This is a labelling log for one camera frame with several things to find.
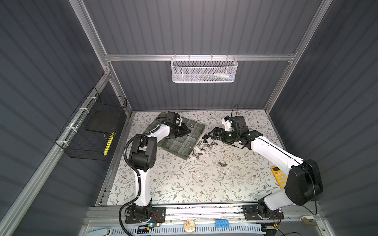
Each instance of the gray sorting tray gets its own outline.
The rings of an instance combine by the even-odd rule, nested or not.
[[[158,117],[166,117],[166,112],[161,112]],[[183,123],[191,130],[189,135],[183,137],[175,138],[173,134],[170,134],[167,139],[162,139],[158,142],[158,146],[162,147],[164,150],[187,160],[190,153],[193,151],[198,139],[200,138],[202,132],[205,130],[205,125],[198,123],[195,120],[189,120],[182,117]],[[151,131],[157,126],[158,122],[154,120],[145,130],[146,132]]]

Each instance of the black wire basket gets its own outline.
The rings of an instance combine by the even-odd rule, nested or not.
[[[55,142],[73,158],[106,160],[113,157],[127,119],[125,97],[97,93],[86,108],[80,108],[79,118],[68,129],[64,140]]]

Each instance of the yellow calculator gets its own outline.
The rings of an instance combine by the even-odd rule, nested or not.
[[[286,186],[287,176],[278,167],[272,167],[271,169],[277,179],[278,184],[280,185],[280,188],[284,188]]]

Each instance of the white wire basket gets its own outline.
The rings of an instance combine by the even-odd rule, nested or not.
[[[172,81],[175,83],[232,83],[235,81],[236,57],[173,57]]]

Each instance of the blue lego brick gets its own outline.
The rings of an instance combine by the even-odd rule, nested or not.
[[[216,228],[229,228],[230,225],[228,220],[215,220],[215,227]]]

